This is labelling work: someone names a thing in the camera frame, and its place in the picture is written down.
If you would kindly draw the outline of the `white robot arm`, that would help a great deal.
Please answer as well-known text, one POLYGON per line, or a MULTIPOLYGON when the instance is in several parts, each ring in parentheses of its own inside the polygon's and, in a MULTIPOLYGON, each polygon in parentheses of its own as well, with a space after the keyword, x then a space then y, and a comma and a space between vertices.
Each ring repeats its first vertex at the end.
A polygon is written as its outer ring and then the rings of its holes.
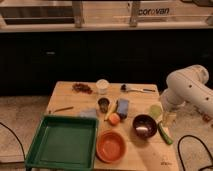
POLYGON ((209 72, 202 65, 192 65, 171 72, 166 78, 167 88, 160 95, 165 111, 189 102, 213 118, 213 90, 206 86, 209 72))

